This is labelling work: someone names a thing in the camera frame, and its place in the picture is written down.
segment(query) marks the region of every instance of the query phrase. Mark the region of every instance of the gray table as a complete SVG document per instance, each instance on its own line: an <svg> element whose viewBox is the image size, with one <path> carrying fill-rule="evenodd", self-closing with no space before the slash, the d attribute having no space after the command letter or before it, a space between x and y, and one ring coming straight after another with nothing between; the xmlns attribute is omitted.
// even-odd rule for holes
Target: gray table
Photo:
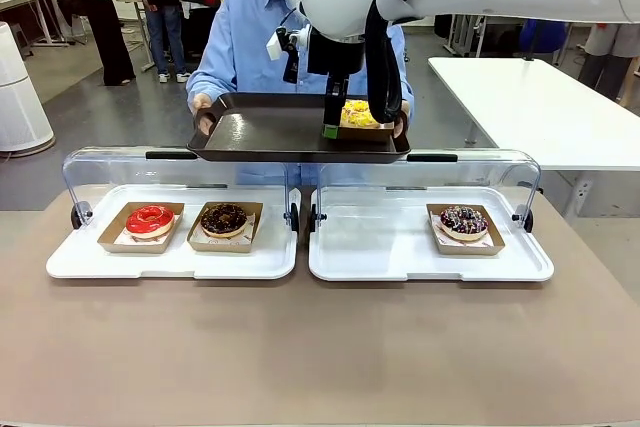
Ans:
<svg viewBox="0 0 640 427"><path fill-rule="evenodd" d="M544 285L328 284L303 240L275 282L53 280L70 207L62 194L2 258L0 423L640 419L640 308L544 197Z"/></svg>

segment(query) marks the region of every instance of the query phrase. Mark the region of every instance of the hand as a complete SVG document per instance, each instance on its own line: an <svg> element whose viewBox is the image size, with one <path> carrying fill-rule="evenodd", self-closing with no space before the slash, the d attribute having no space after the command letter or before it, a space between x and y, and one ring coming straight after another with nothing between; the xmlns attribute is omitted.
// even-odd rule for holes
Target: hand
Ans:
<svg viewBox="0 0 640 427"><path fill-rule="evenodd" d="M407 119L408 119L409 114L411 113L411 105L409 105L409 102L407 102L406 100L402 101L402 111L405 114L407 114ZM396 125L393 128L393 138L397 139L398 137L400 137L400 134L402 134L403 130L404 130L404 124L402 122L402 119L398 117L398 119L396 120Z"/></svg>
<svg viewBox="0 0 640 427"><path fill-rule="evenodd" d="M209 107L211 107L212 103L213 102L211 100L211 97L209 97L207 94L196 94L191 104L193 107L193 115L196 115L201 109L208 109ZM205 134L209 134L212 126L213 122L211 121L211 119L203 117L202 119L200 119L198 128Z"/></svg>
<svg viewBox="0 0 640 427"><path fill-rule="evenodd" d="M158 11L158 6L155 5L155 4L150 4L148 0L142 0L142 3L144 4L144 7L149 12L157 12Z"/></svg>

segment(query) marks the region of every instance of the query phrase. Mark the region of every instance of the table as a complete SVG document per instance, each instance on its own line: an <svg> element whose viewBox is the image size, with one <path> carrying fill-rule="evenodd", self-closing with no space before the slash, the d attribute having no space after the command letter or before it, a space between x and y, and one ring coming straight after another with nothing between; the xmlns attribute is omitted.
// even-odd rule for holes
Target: table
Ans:
<svg viewBox="0 0 640 427"><path fill-rule="evenodd" d="M580 212L594 172L640 171L640 118L541 60L431 58L429 65L500 149L533 157L543 170L577 171L564 209Z"/></svg>
<svg viewBox="0 0 640 427"><path fill-rule="evenodd" d="M69 44L67 42L54 42L51 38L51 34L49 33L49 27L47 27L47 21L44 18L44 14L42 12L42 8L40 7L40 2L38 0L0 0L0 12L4 10L9 10L14 7L18 7L19 5L24 5L34 2L36 4L36 12L38 15L38 22L40 24L40 28L42 29L42 33L44 34L44 42L36 42L33 44L36 47L68 47Z"/></svg>
<svg viewBox="0 0 640 427"><path fill-rule="evenodd" d="M58 197L2 259L2 422L640 419L640 308L542 196L556 274L541 286L328 284L302 240L277 282L53 280L70 207Z"/></svg>
<svg viewBox="0 0 640 427"><path fill-rule="evenodd" d="M151 55L151 45L149 43L149 36L147 34L147 26L142 20L141 13L144 12L144 4L142 0L116 0L117 2L123 2L125 4L133 4L136 9L136 17L138 18L138 23L140 24L140 33L142 34L142 40L144 41L144 46L147 50L147 63L142 66L142 72L146 72L149 69L152 69L156 64L153 62L153 56Z"/></svg>

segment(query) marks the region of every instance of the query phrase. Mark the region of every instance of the chocolate donut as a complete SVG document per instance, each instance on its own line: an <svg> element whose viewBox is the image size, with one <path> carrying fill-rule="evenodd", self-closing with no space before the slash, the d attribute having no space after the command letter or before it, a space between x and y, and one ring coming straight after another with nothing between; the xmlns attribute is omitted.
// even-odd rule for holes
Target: chocolate donut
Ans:
<svg viewBox="0 0 640 427"><path fill-rule="evenodd" d="M444 232L456 240L473 242L489 230L489 222L470 207L448 207L440 214Z"/></svg>
<svg viewBox="0 0 640 427"><path fill-rule="evenodd" d="M200 219L200 225L209 237L233 237L242 232L246 223L246 212L233 204L216 205Z"/></svg>

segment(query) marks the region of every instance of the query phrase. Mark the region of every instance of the white cylinder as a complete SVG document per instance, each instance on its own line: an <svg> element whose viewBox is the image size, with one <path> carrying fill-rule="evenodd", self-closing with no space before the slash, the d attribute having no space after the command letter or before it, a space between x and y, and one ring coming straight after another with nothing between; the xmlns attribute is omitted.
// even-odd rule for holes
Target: white cylinder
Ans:
<svg viewBox="0 0 640 427"><path fill-rule="evenodd" d="M0 22L0 152L34 151L52 139L11 29Z"/></svg>
<svg viewBox="0 0 640 427"><path fill-rule="evenodd" d="M0 86L29 77L9 24L0 22Z"/></svg>

